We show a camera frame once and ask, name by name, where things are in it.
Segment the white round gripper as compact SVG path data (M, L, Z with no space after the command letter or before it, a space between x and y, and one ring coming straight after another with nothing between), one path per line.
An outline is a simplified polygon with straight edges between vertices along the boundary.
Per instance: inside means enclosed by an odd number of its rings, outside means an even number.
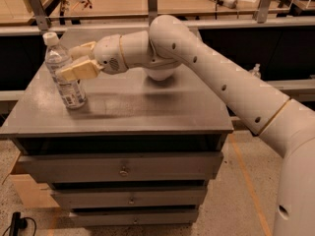
M58 79L67 82L94 79L100 71L109 75L127 71L120 48L119 34L106 36L98 42L91 41L72 47L69 49L69 54L73 59L78 60L55 72Z

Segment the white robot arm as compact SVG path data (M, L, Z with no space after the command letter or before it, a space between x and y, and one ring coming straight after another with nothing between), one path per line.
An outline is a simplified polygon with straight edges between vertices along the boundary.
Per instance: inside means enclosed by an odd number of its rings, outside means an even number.
M273 236L315 236L315 112L204 44L175 17L162 15L147 30L78 46L75 61L57 76L74 81L179 64L283 158Z

